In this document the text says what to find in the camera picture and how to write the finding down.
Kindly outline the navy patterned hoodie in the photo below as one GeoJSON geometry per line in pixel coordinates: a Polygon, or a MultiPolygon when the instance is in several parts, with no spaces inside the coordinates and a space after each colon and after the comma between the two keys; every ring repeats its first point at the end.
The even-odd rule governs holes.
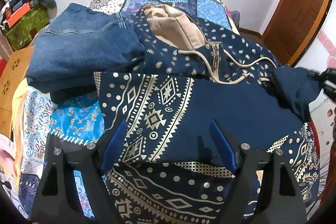
{"type": "Polygon", "coordinates": [[[284,152],[303,203],[318,196],[307,70],[204,19],[193,50],[165,43],[140,9],[133,27],[144,60],[129,72],[95,72],[106,132],[122,120],[123,151],[105,175],[123,223],[215,223],[235,176],[210,136],[214,119],[240,143],[284,152]]]}

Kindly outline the blue patchwork bed cover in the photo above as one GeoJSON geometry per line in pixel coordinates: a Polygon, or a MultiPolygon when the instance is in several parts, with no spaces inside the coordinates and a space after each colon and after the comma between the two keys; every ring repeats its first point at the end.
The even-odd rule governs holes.
{"type": "MultiPolygon", "coordinates": [[[[126,0],[91,0],[89,9],[98,12],[121,11],[126,0]]],[[[214,12],[213,16],[220,16],[228,30],[239,34],[238,27],[240,14],[237,11],[229,12],[221,0],[214,0],[221,3],[223,8],[214,12]]],[[[97,99],[96,87],[79,87],[84,95],[68,99],[60,99],[61,103],[52,101],[51,93],[43,93],[38,89],[28,86],[25,103],[23,104],[23,133],[21,141],[23,146],[23,160],[21,165],[21,178],[18,186],[18,199],[21,203],[21,213],[28,218],[33,208],[33,200],[36,195],[38,183],[42,176],[43,168],[47,164],[47,137],[54,136],[61,144],[79,144],[83,146],[86,141],[95,142],[104,133],[104,118],[97,99]]],[[[87,217],[93,217],[89,205],[82,178],[79,171],[74,171],[77,180],[77,191],[83,213],[87,217]]]]}

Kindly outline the brown wooden door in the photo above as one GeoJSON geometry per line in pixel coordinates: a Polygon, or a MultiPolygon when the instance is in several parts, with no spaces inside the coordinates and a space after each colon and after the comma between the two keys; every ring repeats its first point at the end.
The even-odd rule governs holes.
{"type": "Polygon", "coordinates": [[[322,26],[331,0],[280,0],[264,34],[264,45],[282,64],[294,65],[322,26]]]}

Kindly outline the yellow cloth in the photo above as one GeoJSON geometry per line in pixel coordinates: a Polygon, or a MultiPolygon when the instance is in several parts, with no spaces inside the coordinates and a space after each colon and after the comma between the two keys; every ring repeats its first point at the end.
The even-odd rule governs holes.
{"type": "Polygon", "coordinates": [[[25,100],[28,88],[27,79],[24,78],[18,85],[16,91],[14,92],[12,99],[12,131],[14,133],[14,140],[16,146],[15,161],[13,163],[14,176],[18,178],[21,174],[21,164],[23,159],[23,145],[21,141],[21,136],[23,133],[23,113],[25,107],[25,100]]]}

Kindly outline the folded blue denim jeans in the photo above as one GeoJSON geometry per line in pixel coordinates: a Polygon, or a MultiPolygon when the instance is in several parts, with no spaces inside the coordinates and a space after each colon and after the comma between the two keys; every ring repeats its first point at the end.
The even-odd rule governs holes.
{"type": "Polygon", "coordinates": [[[145,48],[122,14],[71,3],[35,40],[27,83],[43,93],[89,86],[93,73],[129,72],[145,48]]]}

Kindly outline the wooden bedside table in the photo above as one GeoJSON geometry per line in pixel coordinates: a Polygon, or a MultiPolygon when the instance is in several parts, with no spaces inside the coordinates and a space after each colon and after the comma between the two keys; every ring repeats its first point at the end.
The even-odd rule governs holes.
{"type": "Polygon", "coordinates": [[[18,85],[22,79],[25,78],[33,50],[33,47],[27,47],[13,52],[6,64],[3,74],[1,75],[1,134],[11,140],[13,139],[11,130],[12,99],[18,85]]]}

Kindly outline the orange box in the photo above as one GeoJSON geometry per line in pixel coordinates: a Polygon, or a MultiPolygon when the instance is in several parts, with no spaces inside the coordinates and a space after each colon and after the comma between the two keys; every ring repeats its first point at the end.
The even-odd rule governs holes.
{"type": "Polygon", "coordinates": [[[9,27],[11,28],[21,17],[30,11],[29,3],[25,3],[19,9],[17,9],[7,20],[9,27]]]}

